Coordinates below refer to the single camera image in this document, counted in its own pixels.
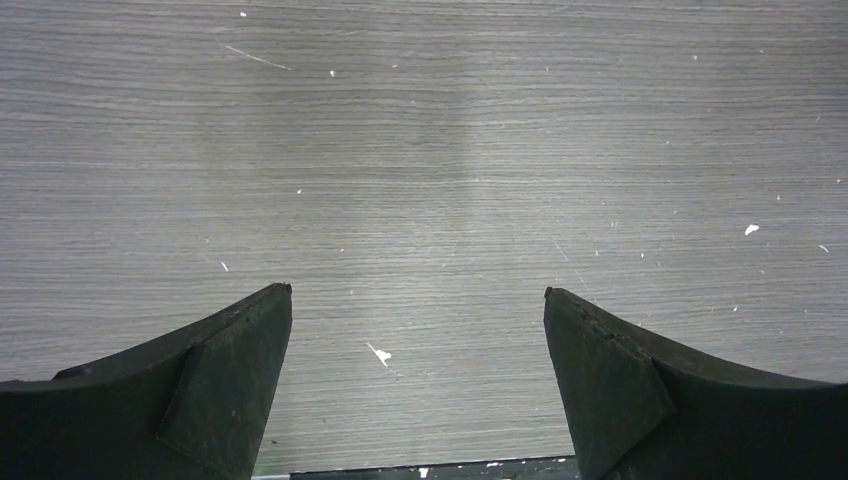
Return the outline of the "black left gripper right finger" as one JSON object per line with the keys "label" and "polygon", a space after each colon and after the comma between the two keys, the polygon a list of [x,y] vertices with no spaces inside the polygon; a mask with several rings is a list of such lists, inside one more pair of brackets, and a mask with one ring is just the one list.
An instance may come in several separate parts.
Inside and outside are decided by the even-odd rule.
{"label": "black left gripper right finger", "polygon": [[843,479],[847,387],[721,359],[562,288],[543,323],[584,479]]}

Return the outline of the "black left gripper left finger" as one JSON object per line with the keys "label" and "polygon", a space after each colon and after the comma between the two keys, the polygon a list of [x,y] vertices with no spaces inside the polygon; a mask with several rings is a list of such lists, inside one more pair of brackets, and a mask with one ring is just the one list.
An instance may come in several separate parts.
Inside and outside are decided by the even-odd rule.
{"label": "black left gripper left finger", "polygon": [[172,332],[1,385],[5,479],[248,479],[292,329],[273,283]]}

